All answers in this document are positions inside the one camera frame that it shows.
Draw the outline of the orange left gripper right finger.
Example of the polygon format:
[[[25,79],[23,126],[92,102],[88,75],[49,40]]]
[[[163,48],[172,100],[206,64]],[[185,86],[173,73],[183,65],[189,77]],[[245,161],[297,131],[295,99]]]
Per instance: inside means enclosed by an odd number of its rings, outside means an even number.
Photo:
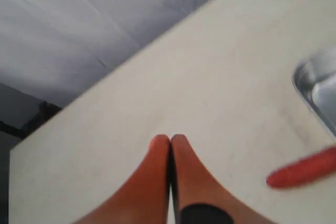
[[[171,147],[177,223],[252,223],[252,211],[210,174],[185,135],[173,136]]]

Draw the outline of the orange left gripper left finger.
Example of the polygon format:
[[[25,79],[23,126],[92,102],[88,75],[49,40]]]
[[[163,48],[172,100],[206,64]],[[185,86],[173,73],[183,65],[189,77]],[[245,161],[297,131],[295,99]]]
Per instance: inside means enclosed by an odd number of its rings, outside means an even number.
[[[170,139],[157,135],[134,173],[98,208],[76,223],[167,223]]]

